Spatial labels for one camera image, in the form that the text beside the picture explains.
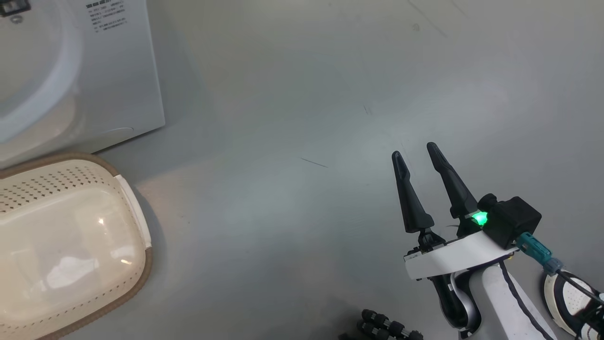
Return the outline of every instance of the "gray floor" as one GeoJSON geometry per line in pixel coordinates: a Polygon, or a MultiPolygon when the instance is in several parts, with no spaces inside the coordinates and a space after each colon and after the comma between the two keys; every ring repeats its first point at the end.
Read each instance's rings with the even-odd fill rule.
{"type": "MultiPolygon", "coordinates": [[[[455,339],[402,261],[394,150],[454,223],[429,141],[477,198],[536,207],[536,236],[604,287],[602,1],[149,0],[149,16],[166,127],[101,156],[140,198],[154,270],[68,339],[329,340],[363,308],[455,339]]],[[[509,268],[545,314],[539,266],[509,268]]]]}

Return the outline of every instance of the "laundry basket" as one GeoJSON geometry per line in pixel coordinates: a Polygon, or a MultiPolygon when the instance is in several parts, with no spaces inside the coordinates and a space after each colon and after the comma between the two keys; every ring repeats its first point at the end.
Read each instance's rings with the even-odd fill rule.
{"type": "Polygon", "coordinates": [[[151,238],[125,179],[64,154],[0,172],[0,340],[57,339],[131,299],[151,238]]]}

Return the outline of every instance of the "teal cable connector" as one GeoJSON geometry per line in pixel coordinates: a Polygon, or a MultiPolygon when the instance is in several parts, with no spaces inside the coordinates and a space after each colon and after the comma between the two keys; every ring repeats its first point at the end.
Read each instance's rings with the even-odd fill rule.
{"type": "Polygon", "coordinates": [[[530,232],[525,232],[516,239],[516,247],[523,253],[537,260],[545,272],[554,275],[563,264],[559,259],[552,257],[551,251],[539,242],[530,232]]]}

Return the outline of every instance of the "green light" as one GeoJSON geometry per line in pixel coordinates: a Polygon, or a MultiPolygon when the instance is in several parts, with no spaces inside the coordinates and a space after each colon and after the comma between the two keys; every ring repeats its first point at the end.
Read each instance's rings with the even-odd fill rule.
{"type": "Polygon", "coordinates": [[[487,223],[486,212],[479,211],[476,214],[473,214],[472,218],[474,219],[474,222],[476,222],[476,224],[478,224],[479,226],[484,226],[484,224],[487,223]]]}

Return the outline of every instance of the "white appliance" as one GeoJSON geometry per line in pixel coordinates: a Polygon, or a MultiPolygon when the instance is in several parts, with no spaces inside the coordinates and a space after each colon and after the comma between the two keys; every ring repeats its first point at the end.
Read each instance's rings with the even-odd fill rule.
{"type": "Polygon", "coordinates": [[[165,124],[146,0],[0,0],[1,12],[0,169],[165,124]]]}

